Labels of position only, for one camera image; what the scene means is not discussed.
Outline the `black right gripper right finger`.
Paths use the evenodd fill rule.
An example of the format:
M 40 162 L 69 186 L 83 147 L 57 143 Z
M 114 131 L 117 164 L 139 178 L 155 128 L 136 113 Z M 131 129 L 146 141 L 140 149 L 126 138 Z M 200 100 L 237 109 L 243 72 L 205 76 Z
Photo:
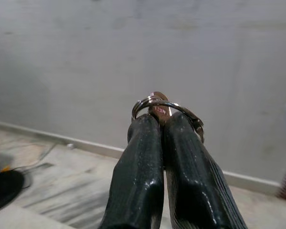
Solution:
M 221 168 L 180 112 L 165 123 L 164 156 L 172 228 L 247 228 Z

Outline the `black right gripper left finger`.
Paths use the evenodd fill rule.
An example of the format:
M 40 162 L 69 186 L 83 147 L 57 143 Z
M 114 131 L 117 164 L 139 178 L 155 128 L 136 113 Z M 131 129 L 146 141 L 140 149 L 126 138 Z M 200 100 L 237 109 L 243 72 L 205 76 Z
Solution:
M 161 131 L 154 117 L 132 121 L 114 167 L 101 229 L 158 229 L 164 199 Z

